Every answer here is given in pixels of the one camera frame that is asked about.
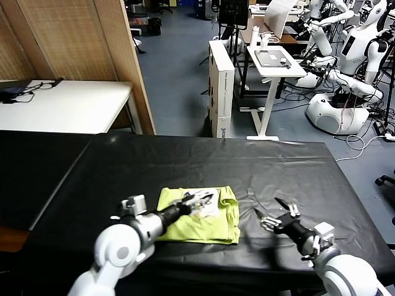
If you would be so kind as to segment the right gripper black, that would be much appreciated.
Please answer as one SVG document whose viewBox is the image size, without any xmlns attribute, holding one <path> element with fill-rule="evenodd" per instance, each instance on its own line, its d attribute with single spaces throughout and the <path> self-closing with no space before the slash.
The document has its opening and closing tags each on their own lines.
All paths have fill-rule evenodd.
<svg viewBox="0 0 395 296">
<path fill-rule="evenodd" d="M 297 205 L 278 197 L 275 197 L 275 200 L 286 210 L 286 213 L 276 219 L 271 216 L 265 216 L 260 210 L 255 208 L 254 211 L 260 226 L 267 231 L 274 230 L 275 234 L 286 234 L 297 245 L 304 245 L 305 241 L 312 236 L 312 231 L 301 224 L 301 214 Z"/>
</svg>

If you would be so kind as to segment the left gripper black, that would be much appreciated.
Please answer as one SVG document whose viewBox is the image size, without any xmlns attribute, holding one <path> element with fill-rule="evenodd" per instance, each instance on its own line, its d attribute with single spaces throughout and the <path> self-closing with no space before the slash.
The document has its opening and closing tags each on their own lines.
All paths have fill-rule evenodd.
<svg viewBox="0 0 395 296">
<path fill-rule="evenodd" d="M 181 216 L 189 215 L 191 212 L 197 215 L 213 215 L 216 212 L 215 198 L 214 194 L 186 193 L 176 204 L 158 210 L 157 216 L 161 219 L 163 227 L 169 227 Z"/>
</svg>

